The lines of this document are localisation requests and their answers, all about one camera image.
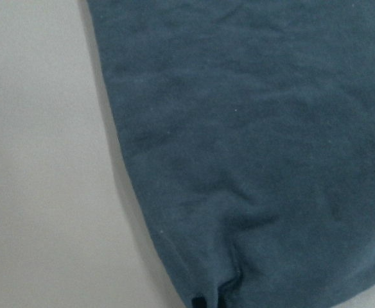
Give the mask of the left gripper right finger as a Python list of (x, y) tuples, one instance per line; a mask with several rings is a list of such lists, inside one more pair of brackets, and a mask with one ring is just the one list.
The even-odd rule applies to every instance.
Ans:
[(229, 308), (230, 285), (223, 284), (218, 288), (218, 305), (217, 308)]

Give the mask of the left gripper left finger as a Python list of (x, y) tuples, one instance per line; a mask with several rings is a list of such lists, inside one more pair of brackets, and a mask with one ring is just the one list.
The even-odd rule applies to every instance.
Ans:
[(204, 296), (194, 297), (191, 300), (192, 308), (206, 308), (206, 299)]

